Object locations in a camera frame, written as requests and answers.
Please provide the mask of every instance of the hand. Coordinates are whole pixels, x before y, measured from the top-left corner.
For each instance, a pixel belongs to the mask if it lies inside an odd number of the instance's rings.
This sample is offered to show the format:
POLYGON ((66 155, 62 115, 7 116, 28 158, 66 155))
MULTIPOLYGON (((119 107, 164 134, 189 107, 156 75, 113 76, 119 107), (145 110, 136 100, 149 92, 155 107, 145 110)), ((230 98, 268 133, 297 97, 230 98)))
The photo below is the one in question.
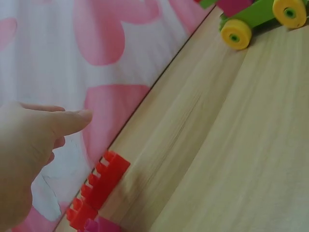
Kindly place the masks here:
POLYGON ((0 232, 25 219, 31 183, 54 159, 53 149, 91 120, 88 110, 67 112, 59 106, 13 102, 0 108, 0 232))

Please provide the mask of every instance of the red toy block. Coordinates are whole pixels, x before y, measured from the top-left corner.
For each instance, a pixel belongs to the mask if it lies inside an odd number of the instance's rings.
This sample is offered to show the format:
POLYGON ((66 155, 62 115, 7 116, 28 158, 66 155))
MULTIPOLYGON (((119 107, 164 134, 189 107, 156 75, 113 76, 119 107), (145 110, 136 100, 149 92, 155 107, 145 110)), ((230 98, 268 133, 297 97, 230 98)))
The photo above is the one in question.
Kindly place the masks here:
POLYGON ((96 165, 99 175, 90 174, 89 185, 84 184, 81 188, 84 202, 95 210, 99 210, 103 206, 130 166, 128 161, 115 152, 107 151, 103 157, 109 162, 108 166, 99 162, 96 165))
POLYGON ((232 17, 253 4, 254 0, 218 0, 216 5, 223 10, 225 16, 232 17))
POLYGON ((73 208, 67 210, 67 219, 70 222, 71 227, 81 230, 84 228, 85 222, 89 218, 94 219, 97 214, 97 210, 94 210, 82 200, 74 198, 73 208))

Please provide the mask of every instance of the pink toy block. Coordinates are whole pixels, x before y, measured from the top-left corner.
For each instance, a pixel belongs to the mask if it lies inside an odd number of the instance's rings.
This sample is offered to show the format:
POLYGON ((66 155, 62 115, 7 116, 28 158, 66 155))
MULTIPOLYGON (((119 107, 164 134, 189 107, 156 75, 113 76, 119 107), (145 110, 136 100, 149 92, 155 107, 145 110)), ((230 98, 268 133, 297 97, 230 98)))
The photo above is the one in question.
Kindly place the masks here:
POLYGON ((84 225, 84 230, 78 232, 121 232, 121 228, 105 218, 97 217, 95 220, 88 219, 84 225))
POLYGON ((218 0, 216 5, 223 10, 227 17, 232 17, 251 6, 253 2, 254 0, 218 0))

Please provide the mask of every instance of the toy car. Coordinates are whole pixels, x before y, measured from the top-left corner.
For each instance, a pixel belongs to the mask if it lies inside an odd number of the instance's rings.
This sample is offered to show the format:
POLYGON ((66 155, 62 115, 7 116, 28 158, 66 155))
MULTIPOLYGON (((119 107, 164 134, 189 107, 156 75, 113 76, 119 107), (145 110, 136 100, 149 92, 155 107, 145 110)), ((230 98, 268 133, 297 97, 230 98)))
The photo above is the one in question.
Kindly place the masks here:
POLYGON ((302 27, 307 20, 308 0, 195 0, 203 8, 214 3, 224 12, 220 33, 226 44, 236 50, 248 47, 252 30, 271 19, 289 29, 302 27))

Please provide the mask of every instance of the plastic toy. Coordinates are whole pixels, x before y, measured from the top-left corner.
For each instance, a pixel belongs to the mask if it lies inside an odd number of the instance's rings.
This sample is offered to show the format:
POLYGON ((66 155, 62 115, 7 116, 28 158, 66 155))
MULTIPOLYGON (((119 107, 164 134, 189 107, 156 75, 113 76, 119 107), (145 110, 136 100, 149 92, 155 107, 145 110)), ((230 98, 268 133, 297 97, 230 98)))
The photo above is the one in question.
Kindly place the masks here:
POLYGON ((109 162, 107 166, 99 162, 96 172, 88 177, 88 183, 81 188, 81 198, 73 200, 73 208, 67 210, 70 226, 79 230, 84 227, 87 219, 94 219, 98 210, 103 206, 108 196, 116 187, 130 163, 117 153, 107 151, 103 155, 109 162))
POLYGON ((221 37, 230 47, 242 50, 248 47, 252 30, 272 19, 289 29, 306 23, 308 0, 194 0, 203 8, 214 3, 223 10, 220 16, 221 37))
POLYGON ((105 218, 97 217, 95 220, 88 219, 84 229, 78 232, 121 232, 121 227, 105 218))

